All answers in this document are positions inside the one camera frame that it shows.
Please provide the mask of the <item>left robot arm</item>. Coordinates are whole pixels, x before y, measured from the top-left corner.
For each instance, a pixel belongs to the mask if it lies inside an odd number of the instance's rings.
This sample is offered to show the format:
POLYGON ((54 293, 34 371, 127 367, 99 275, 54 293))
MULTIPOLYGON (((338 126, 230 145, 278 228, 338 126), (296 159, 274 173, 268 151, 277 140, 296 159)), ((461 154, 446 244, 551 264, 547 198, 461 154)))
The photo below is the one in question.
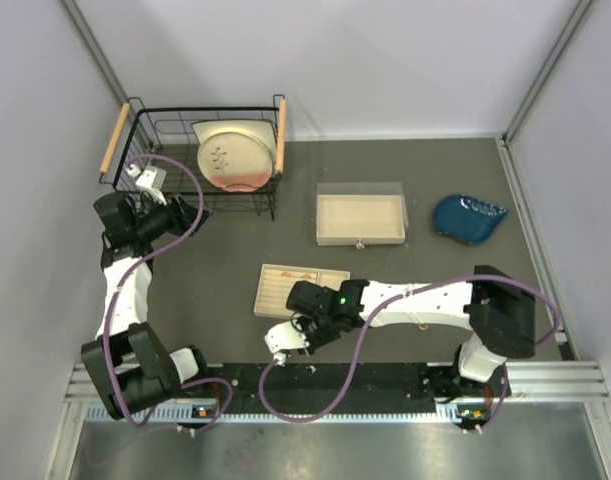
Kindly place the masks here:
POLYGON ((81 347, 81 360, 111 418, 120 420, 170 400, 184 390, 201 396, 212 374, 192 345, 166 350, 148 324, 148 291, 153 279, 153 242, 165 234, 197 232, 210 218, 179 195, 161 203, 112 192, 94 203, 104 231, 101 269, 106 281, 105 312, 96 338, 81 347))

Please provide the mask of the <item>beige ring slot tray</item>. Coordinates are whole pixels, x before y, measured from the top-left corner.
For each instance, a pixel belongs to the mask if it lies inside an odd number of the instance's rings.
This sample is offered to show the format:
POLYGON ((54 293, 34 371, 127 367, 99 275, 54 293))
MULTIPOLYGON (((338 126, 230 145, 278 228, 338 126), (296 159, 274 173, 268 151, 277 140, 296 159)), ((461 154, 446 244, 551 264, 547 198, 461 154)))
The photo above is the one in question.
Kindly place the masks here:
POLYGON ((289 319, 292 312, 286 308, 286 302, 297 281, 338 290, 350 277, 351 273, 343 270, 263 264, 253 313, 263 318, 289 319))

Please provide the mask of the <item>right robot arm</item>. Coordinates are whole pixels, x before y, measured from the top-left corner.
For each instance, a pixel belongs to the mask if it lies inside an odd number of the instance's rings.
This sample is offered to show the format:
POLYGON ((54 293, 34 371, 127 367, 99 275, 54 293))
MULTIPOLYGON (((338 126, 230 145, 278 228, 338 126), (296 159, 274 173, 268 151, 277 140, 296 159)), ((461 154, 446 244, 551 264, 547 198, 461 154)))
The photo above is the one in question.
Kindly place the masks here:
POLYGON ((265 343, 284 363, 292 352, 311 355, 353 330, 398 324, 462 329, 470 336, 457 350, 451 380, 472 396, 507 360, 534 356, 535 304, 534 289, 488 265, 432 284, 351 279, 330 288, 299 280, 286 300, 291 319, 272 327, 265 343))

